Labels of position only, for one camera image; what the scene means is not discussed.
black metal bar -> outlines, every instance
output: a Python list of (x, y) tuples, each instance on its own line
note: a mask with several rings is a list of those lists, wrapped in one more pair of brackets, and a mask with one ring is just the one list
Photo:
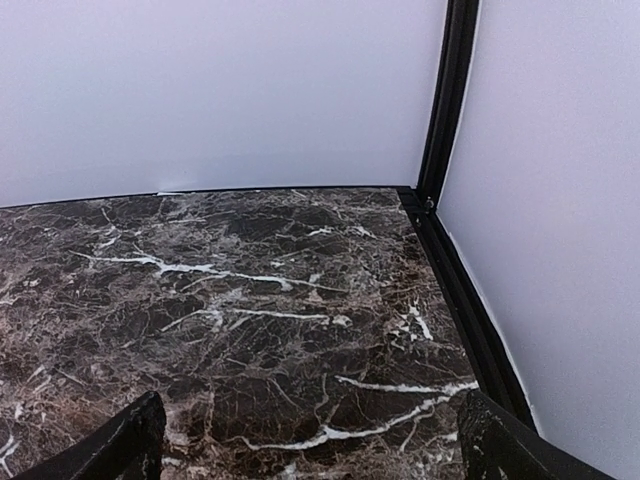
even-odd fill
[(437, 206), (453, 148), (473, 51), (479, 0), (449, 0), (438, 81), (416, 191)]
[(612, 480), (540, 438), (479, 391), (458, 413), (458, 437), (467, 480)]
[(160, 480), (166, 416), (147, 392), (93, 434), (14, 480)]
[(480, 388), (535, 431), (502, 340), (436, 212), (428, 212), (410, 188), (398, 189), (398, 194), (442, 288)]

white backdrop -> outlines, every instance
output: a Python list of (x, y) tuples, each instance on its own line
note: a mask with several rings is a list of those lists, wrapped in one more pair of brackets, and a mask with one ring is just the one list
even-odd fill
[(640, 4), (485, 0), (440, 216), (547, 439), (640, 475)]
[(0, 0), (0, 206), (415, 185), (446, 0)]

